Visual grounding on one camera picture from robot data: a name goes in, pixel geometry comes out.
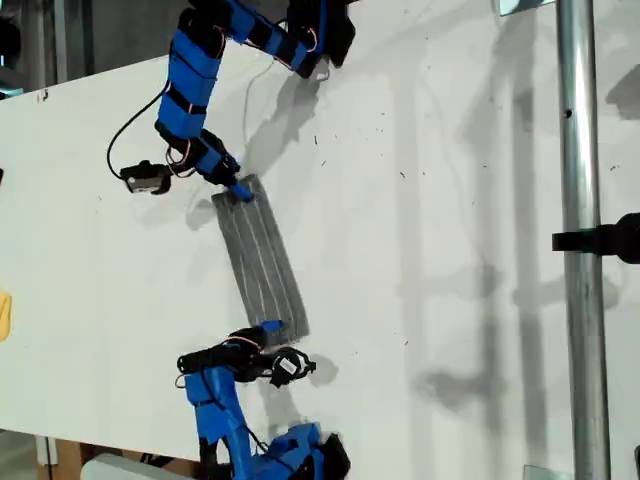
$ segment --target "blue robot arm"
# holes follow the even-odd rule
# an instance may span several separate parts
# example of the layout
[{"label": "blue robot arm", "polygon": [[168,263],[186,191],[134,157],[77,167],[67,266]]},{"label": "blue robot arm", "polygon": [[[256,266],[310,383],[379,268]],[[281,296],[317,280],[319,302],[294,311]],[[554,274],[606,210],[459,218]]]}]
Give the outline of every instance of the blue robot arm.
[{"label": "blue robot arm", "polygon": [[[238,0],[191,0],[195,8],[181,14],[173,37],[169,76],[155,124],[169,145],[167,165],[143,161],[121,170],[119,178],[131,192],[161,194],[170,189],[172,176],[197,172],[210,183],[230,188],[240,200],[250,201],[251,192],[236,179],[238,162],[218,137],[203,128],[226,39],[257,48],[308,78],[322,57],[338,67],[343,64],[355,36],[348,3],[291,0],[285,31]],[[179,160],[171,156],[173,150],[182,155]]]},{"label": "blue robot arm", "polygon": [[[315,370],[308,357],[291,347],[262,353],[266,333],[281,328],[281,322],[232,333],[219,345],[180,357],[178,368],[185,375],[187,398],[194,406],[205,478],[216,480],[340,480],[349,471],[349,459],[337,435],[322,442],[315,424],[297,425],[275,438],[268,448],[247,426],[236,382],[270,378],[280,387]],[[250,438],[263,447],[252,454]],[[230,463],[218,464],[216,450],[222,441]]]}]

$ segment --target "metal pole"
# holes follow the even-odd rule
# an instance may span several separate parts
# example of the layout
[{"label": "metal pole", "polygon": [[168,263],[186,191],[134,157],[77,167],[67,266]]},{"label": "metal pole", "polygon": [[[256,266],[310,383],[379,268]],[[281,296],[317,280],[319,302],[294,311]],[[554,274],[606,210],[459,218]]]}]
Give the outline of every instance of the metal pole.
[{"label": "metal pole", "polygon": [[[592,0],[558,0],[564,230],[600,224]],[[576,480],[610,480],[602,261],[565,253]]]}]

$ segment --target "gray cloth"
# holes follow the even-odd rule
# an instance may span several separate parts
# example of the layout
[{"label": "gray cloth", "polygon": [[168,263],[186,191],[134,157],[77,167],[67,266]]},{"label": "gray cloth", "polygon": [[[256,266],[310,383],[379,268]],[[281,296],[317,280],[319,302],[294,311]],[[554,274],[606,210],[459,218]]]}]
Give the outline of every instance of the gray cloth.
[{"label": "gray cloth", "polygon": [[250,203],[230,192],[214,195],[213,203],[249,323],[282,320],[284,329],[268,345],[295,342],[309,334],[309,323],[278,225],[258,177],[241,183],[255,196]]}]

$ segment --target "white tabletop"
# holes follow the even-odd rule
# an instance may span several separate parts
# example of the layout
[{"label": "white tabletop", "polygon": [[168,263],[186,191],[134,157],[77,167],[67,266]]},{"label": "white tabletop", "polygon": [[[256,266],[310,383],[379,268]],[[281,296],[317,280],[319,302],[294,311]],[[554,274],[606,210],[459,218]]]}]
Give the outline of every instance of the white tabletop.
[{"label": "white tabletop", "polygon": [[[634,0],[596,2],[603,219],[640,205],[640,128],[606,98],[637,62]],[[339,432],[351,478],[518,478],[572,469],[555,10],[370,0],[317,92],[229,45],[207,127],[262,175],[318,357],[288,389],[240,387],[267,437]],[[0,103],[0,428],[196,459],[179,355],[247,325],[214,188],[135,196],[105,149],[166,59]],[[141,117],[116,168],[161,161]],[[605,261],[614,477],[640,444],[640,270]]]}]

